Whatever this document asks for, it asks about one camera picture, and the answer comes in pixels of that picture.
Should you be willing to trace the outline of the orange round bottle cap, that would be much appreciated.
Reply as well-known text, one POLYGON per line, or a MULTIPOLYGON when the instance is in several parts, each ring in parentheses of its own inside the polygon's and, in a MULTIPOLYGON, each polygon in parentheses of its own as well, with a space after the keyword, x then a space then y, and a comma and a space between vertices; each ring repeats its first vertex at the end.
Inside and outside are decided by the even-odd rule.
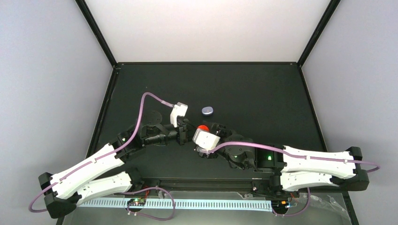
POLYGON ((207 132, 210 131, 210 129, 209 129, 208 126, 206 126, 206 125, 199 125, 199 126, 197 127, 197 129, 202 129, 202 130, 205 130, 205 131, 207 131, 207 132))

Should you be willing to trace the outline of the lavender earbud charging case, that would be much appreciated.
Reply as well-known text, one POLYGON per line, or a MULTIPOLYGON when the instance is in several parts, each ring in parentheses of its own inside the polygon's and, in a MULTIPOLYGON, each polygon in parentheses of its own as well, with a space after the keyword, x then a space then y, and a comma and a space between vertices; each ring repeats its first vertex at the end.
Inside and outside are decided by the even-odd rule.
POLYGON ((203 108, 201 109, 201 113, 202 113, 204 116, 210 116, 210 115, 212 115, 212 114, 214 113, 214 109, 213 109, 213 107, 211 107, 211 106, 206 106, 206 107, 203 107, 203 108))

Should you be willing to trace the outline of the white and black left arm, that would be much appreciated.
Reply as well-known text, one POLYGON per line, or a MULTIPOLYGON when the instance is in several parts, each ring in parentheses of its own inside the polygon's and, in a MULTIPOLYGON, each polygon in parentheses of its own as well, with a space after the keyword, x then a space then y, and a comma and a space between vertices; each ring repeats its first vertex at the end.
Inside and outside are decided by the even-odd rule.
POLYGON ((158 111, 141 112, 135 125, 90 157, 62 172, 41 174, 38 180, 44 195, 45 211, 51 218, 58 219, 89 200, 142 187, 142 177, 136 168, 104 178, 101 176, 125 165, 146 146, 165 146, 173 141, 179 145, 190 142, 196 127, 184 115, 173 109, 170 124, 163 125, 158 111))

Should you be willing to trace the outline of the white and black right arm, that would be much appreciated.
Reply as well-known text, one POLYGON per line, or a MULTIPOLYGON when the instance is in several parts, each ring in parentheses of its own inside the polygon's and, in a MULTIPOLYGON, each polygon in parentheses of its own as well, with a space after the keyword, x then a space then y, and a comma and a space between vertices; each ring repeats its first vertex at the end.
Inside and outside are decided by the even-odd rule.
POLYGON ((368 172, 361 168, 359 147, 342 152, 319 152, 287 145, 264 145, 215 123, 198 126, 192 140, 203 158, 220 156, 231 168, 270 173, 267 188, 273 196, 321 186, 364 191, 369 185, 368 172))

